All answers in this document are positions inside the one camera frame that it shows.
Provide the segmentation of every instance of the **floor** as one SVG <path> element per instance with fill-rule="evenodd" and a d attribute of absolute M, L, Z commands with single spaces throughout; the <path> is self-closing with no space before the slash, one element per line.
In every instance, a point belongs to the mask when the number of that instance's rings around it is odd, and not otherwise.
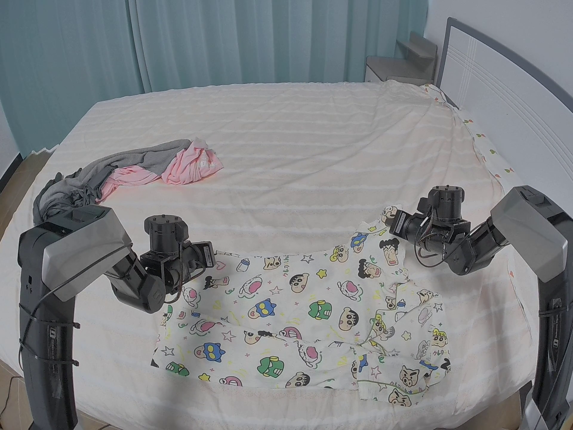
<path fill-rule="evenodd" d="M 50 154 L 47 152 L 28 156 L 20 164 L 4 190 L 0 192 L 0 237 L 4 234 L 16 208 L 49 157 Z M 12 380 L 10 387 L 10 380 L 14 376 L 17 377 Z M 2 400 L 6 400 L 6 409 L 0 414 L 0 428 L 2 429 L 27 430 L 32 422 L 24 380 L 18 376 L 19 374 L 0 362 L 0 405 L 2 405 Z M 86 414 L 80 414 L 84 418 L 84 430 L 102 428 L 119 430 Z M 519 427 L 519 422 L 520 403 L 519 394 L 516 393 L 503 403 L 491 406 L 470 419 L 457 430 L 515 430 Z"/>

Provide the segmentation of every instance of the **headboard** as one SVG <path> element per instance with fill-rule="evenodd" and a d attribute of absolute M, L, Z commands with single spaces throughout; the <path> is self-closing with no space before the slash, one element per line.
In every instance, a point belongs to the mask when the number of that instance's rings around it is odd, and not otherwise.
<path fill-rule="evenodd" d="M 573 97 L 511 49 L 448 18 L 436 86 L 521 179 L 573 216 Z"/>

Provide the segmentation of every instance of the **cartoon print shirt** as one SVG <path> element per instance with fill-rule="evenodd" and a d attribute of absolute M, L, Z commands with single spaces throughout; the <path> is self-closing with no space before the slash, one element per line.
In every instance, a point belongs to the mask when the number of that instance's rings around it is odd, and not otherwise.
<path fill-rule="evenodd" d="M 408 243 L 384 223 L 396 211 L 323 252 L 217 252 L 166 305 L 152 365 L 227 385 L 418 403 L 450 370 L 448 328 L 440 295 L 403 267 Z"/>

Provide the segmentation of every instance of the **striped bed sheet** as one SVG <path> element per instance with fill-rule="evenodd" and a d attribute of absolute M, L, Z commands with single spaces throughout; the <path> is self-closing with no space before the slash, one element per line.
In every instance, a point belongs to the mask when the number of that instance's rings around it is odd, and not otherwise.
<path fill-rule="evenodd" d="M 223 251 L 319 251 L 347 240 L 385 205 L 414 211 L 420 196 L 446 183 L 465 189 L 464 218 L 483 221 L 503 188 L 463 120 L 431 91 L 397 82 L 247 84 L 95 104 L 39 173 L 0 242 L 0 358 L 18 370 L 16 253 L 20 233 L 32 227 L 34 197 L 56 172 L 117 151 L 198 137 L 225 166 L 187 186 L 121 186 L 105 200 L 138 254 L 149 245 L 143 220 L 158 213 L 179 215 L 191 240 Z M 417 406 L 361 401 L 355 391 L 239 388 L 157 371 L 150 359 L 161 315 L 119 304 L 104 278 L 77 297 L 77 406 L 124 430 L 431 429 L 461 424 L 533 377 L 537 333 L 526 314 L 535 308 L 524 308 L 512 279 L 535 277 L 516 265 L 511 248 L 465 277 L 446 266 L 429 272 L 412 251 L 406 267 L 420 285 L 432 280 L 455 327 L 448 333 L 452 372 Z"/>

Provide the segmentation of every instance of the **teal curtain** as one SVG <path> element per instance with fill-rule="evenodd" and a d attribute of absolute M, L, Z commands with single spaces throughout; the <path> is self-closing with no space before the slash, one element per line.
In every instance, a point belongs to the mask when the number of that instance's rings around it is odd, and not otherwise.
<path fill-rule="evenodd" d="M 0 100 L 22 154 L 100 101 L 243 82 L 361 82 L 427 0 L 0 0 Z"/>

